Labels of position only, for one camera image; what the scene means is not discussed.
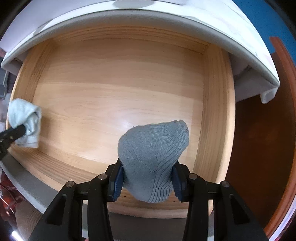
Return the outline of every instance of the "light blue sock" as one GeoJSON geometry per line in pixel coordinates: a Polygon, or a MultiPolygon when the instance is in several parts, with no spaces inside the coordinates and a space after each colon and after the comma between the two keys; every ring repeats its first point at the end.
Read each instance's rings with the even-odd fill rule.
{"type": "Polygon", "coordinates": [[[138,200],[155,203],[168,198],[172,167],[189,144],[182,120],[136,126],[118,142],[124,187],[138,200]]]}

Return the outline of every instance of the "white cloth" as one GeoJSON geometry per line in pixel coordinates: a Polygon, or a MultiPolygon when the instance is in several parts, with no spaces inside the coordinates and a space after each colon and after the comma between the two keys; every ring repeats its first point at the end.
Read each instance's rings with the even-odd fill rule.
{"type": "Polygon", "coordinates": [[[12,128],[23,124],[26,133],[15,143],[22,147],[38,147],[41,127],[41,108],[23,99],[14,99],[8,107],[8,121],[12,128]]]}

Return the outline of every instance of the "blue gripper pad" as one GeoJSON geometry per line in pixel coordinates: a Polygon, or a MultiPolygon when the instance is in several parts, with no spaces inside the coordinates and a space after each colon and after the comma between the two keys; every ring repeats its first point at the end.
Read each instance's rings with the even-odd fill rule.
{"type": "Polygon", "coordinates": [[[173,166],[172,168],[172,183],[174,187],[175,196],[178,198],[179,201],[181,201],[182,200],[181,182],[175,166],[173,166]]]}
{"type": "Polygon", "coordinates": [[[113,199],[115,201],[120,196],[122,186],[123,186],[123,166],[121,165],[118,170],[117,176],[115,178],[115,187],[114,187],[114,194],[113,194],[113,199]]]}

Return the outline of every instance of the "sock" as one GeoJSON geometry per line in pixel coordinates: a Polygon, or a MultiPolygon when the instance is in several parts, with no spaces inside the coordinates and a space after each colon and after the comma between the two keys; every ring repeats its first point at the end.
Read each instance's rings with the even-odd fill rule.
{"type": "Polygon", "coordinates": [[[163,202],[173,190],[172,167],[188,144],[189,131],[183,120],[128,130],[118,142],[123,186],[138,200],[163,202]]]}

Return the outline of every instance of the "brown fabric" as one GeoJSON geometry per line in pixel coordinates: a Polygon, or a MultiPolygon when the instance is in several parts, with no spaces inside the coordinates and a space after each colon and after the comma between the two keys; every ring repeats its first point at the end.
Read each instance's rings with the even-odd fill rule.
{"type": "Polygon", "coordinates": [[[25,241],[29,239],[41,216],[42,213],[27,200],[22,201],[16,206],[15,218],[17,227],[25,241]]]}

